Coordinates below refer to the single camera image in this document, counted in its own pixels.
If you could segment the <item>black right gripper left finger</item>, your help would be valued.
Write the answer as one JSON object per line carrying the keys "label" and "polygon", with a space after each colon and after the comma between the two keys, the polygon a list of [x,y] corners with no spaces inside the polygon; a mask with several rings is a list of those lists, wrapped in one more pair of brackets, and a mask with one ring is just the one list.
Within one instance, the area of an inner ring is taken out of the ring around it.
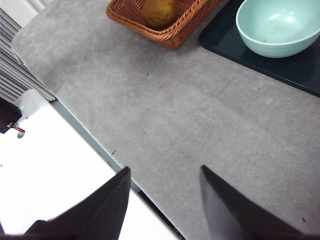
{"label": "black right gripper left finger", "polygon": [[123,168],[86,199],[24,234],[32,240],[117,240],[126,215],[131,170]]}

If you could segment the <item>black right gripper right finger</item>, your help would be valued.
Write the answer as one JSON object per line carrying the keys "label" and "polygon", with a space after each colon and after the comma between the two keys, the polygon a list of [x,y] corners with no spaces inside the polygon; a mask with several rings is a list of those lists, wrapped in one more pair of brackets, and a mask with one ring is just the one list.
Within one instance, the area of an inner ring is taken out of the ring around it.
{"label": "black right gripper right finger", "polygon": [[202,205],[214,240],[318,240],[245,197],[202,165],[199,171]]}

